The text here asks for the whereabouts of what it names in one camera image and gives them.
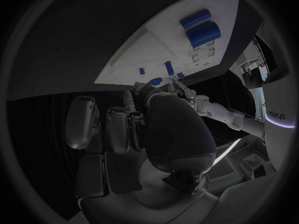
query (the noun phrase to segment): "purple light strip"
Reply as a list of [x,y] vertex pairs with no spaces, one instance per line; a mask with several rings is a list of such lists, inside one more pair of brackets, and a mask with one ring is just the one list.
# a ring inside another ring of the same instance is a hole
[[265,116],[265,118],[266,118],[266,120],[268,120],[269,122],[271,122],[271,123],[273,123],[273,124],[275,124],[275,125],[278,125],[278,126],[280,126],[280,127],[283,127],[283,128],[295,128],[294,125],[283,125],[283,124],[281,124],[281,123],[274,122],[273,120],[269,119],[267,115]]

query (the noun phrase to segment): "black background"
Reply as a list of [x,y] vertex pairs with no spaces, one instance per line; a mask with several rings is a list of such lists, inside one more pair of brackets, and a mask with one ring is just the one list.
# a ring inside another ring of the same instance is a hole
[[[11,31],[14,23],[18,19],[18,15],[22,14],[28,5],[34,0],[1,0],[1,23],[2,23],[2,45],[3,41]],[[271,6],[280,14],[282,20],[286,24],[288,31],[293,35],[295,40],[297,37],[297,24],[292,13],[297,8],[297,0],[266,0]],[[289,190],[286,196],[282,197],[277,203],[276,210],[271,213],[265,213],[264,223],[299,223],[299,206],[298,206],[298,176],[294,176],[290,180]],[[5,178],[1,178],[2,182],[2,200],[0,207],[0,221],[1,223],[19,223],[28,222],[36,223],[33,217],[29,214],[27,209],[20,203],[14,194],[14,190],[10,187]]]

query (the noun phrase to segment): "cable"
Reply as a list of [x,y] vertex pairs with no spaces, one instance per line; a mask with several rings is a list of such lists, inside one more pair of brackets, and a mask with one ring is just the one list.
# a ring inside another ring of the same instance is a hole
[[251,117],[251,118],[258,119],[258,120],[260,120],[260,121],[263,122],[263,123],[265,122],[264,120],[262,120],[262,119],[260,119],[260,118],[253,117],[253,116],[251,116],[251,115],[249,115],[249,114],[246,114],[246,113],[244,113],[244,112],[241,112],[241,111],[238,111],[238,110],[235,110],[235,109],[232,109],[232,108],[226,108],[226,110],[228,110],[228,111],[230,111],[230,110],[237,111],[237,112],[243,113],[243,114],[245,114],[245,115],[247,115],[247,116],[249,116],[249,117]]

